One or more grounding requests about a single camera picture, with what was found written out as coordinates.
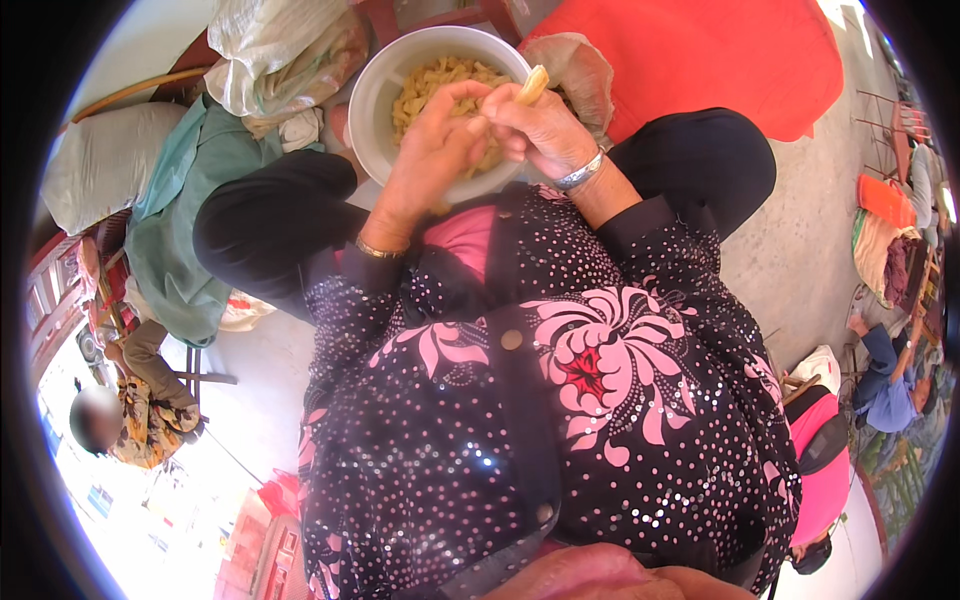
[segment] elderly woman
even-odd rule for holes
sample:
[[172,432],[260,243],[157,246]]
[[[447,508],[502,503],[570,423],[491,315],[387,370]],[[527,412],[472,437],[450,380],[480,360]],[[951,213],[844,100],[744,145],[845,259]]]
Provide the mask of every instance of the elderly woman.
[[[344,203],[359,167],[298,152],[198,217],[211,273],[317,327],[300,439],[310,585],[477,597],[602,541],[760,593],[800,478],[719,243],[773,189],[770,147],[715,108],[607,155],[558,95],[523,107],[518,90],[442,87],[370,213]],[[482,116],[449,116],[464,97],[484,98]],[[489,133],[555,185],[430,216]]]

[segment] white bowl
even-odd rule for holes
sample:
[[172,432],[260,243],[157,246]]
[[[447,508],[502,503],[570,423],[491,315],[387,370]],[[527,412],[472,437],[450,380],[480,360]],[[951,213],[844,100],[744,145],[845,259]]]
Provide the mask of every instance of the white bowl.
[[[510,44],[469,27],[445,25],[407,34],[381,50],[367,64],[350,96],[348,124],[353,150],[371,178],[383,185],[399,148],[394,145],[394,100],[403,80],[417,67],[440,57],[475,59],[496,67],[522,84],[530,65]],[[504,160],[471,180],[457,180],[445,199],[456,204],[499,190],[523,170],[523,163]]]

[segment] polka dot fabric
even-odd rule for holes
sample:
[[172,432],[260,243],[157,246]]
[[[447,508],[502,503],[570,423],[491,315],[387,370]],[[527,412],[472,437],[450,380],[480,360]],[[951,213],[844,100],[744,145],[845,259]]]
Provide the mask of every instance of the polka dot fabric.
[[[800,477],[756,323],[718,278],[715,235],[673,222],[610,241],[548,188],[515,201],[511,284],[561,449],[556,536],[668,562],[708,542],[721,569],[765,544],[759,593],[786,554]],[[640,221],[644,204],[629,209]],[[300,509],[319,597],[438,585],[536,528],[521,517],[490,367],[499,341],[483,318],[443,323],[444,282],[412,267],[406,295],[345,276],[307,294],[318,328]],[[411,302],[427,304],[427,324],[402,324]]]

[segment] black sequined top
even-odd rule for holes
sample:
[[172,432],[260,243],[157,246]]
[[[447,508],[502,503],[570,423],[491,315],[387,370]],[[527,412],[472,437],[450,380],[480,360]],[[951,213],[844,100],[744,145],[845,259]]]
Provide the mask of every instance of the black sequined top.
[[[593,231],[563,195],[512,184],[453,214],[479,205],[498,216],[483,283],[443,248],[390,261],[348,246],[339,273],[309,288],[312,589],[449,589],[542,531],[620,544],[647,566],[746,565],[760,593],[786,556],[800,476],[759,329],[719,279],[707,210],[684,224],[655,198]],[[531,510],[537,465],[559,477],[543,515]]]

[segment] wrinkled hand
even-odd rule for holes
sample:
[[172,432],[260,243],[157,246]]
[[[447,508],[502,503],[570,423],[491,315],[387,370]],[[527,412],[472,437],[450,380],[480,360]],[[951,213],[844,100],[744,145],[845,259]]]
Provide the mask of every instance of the wrinkled hand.
[[104,356],[111,363],[119,362],[123,360],[123,349],[116,342],[107,342],[107,347],[104,348]]
[[[458,100],[490,93],[488,86],[470,80],[437,89],[400,142],[400,154],[371,214],[380,227],[412,229],[457,176],[483,157],[490,122],[482,116],[451,117],[450,111]],[[370,246],[381,248],[361,235]]]
[[587,165],[599,152],[596,141],[556,93],[545,89],[529,107],[513,102],[520,84],[504,84],[483,101],[480,114],[493,123],[503,155],[527,158],[552,180]]

